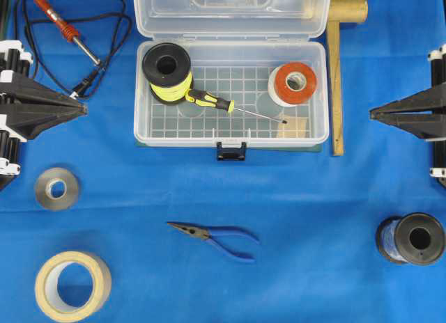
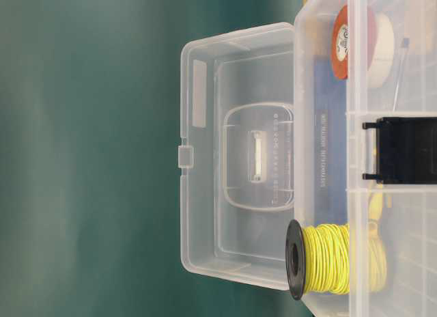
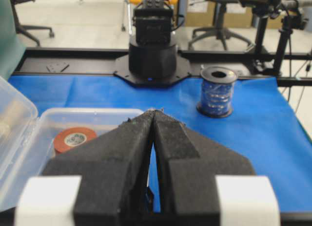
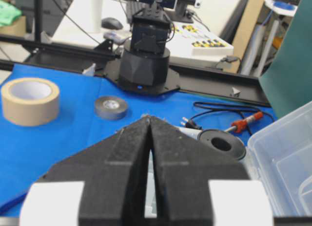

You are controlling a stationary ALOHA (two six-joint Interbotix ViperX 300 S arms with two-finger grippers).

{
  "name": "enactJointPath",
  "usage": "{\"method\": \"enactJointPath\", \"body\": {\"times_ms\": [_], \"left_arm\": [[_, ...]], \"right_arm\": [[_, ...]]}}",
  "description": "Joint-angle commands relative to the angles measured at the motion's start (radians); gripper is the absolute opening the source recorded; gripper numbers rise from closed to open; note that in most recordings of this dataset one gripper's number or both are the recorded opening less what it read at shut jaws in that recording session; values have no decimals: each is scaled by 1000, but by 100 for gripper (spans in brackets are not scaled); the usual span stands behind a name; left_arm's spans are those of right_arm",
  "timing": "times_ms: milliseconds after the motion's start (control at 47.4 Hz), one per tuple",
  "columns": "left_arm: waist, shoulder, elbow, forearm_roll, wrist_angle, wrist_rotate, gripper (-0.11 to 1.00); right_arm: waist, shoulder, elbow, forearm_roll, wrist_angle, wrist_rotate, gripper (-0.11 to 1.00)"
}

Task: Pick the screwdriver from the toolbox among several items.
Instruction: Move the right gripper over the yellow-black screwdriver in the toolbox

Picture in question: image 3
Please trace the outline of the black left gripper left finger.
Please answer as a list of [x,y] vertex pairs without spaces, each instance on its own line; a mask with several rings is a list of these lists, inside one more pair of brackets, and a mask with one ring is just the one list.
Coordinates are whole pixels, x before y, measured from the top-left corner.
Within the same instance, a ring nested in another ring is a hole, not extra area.
[[147,186],[154,111],[51,159],[30,178],[17,226],[119,226]]

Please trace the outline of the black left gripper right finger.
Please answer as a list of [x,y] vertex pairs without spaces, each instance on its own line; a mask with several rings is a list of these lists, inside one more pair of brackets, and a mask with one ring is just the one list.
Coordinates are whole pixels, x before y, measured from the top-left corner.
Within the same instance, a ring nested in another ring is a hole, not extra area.
[[161,210],[166,226],[278,226],[266,176],[245,156],[155,111]]

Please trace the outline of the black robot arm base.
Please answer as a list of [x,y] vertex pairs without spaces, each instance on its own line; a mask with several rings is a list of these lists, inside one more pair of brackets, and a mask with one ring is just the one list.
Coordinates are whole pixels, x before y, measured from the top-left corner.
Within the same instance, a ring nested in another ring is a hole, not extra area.
[[189,60],[177,53],[170,0],[143,0],[134,8],[129,52],[115,60],[114,75],[136,86],[170,86],[191,76]]

